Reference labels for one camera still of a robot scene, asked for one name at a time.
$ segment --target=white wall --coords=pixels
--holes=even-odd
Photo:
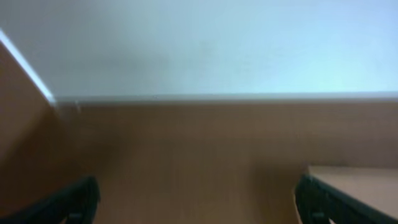
[[[55,97],[398,91],[396,0],[12,0]]]

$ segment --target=brown wood grain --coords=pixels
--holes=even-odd
[[[292,189],[309,164],[398,167],[394,101],[80,109],[50,113],[3,164],[4,213],[94,174],[96,223],[296,223]]]
[[[0,41],[0,160],[50,107]]]

